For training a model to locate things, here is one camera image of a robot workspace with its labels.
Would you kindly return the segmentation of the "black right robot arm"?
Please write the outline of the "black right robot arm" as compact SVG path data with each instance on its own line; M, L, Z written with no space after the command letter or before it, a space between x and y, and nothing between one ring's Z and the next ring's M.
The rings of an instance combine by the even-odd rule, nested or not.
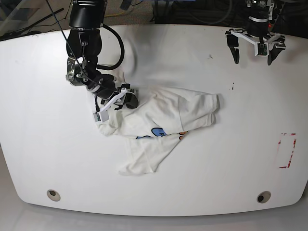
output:
M120 35L103 23L107 1L105 0L75 0L69 19L70 33L66 40L67 75L66 80L74 86L85 86L96 98L108 103L121 90L126 90L124 96L116 100L115 105L121 109L124 105L129 109L138 107L136 91L130 84L116 85L116 77L102 74L101 70L115 70L124 61L125 48ZM103 27L117 38L120 46L120 57L116 64L107 66L98 64L98 55L102 49L100 28Z

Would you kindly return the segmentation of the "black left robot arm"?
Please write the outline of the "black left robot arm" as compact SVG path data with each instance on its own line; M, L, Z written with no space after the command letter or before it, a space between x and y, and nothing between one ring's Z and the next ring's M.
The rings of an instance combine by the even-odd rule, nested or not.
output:
M273 0L247 0L250 9L245 29L229 29L226 31L227 45L235 64L239 63L239 39L244 39L254 46L254 55L266 57L268 65L286 49L285 36L270 33L269 24L272 19Z

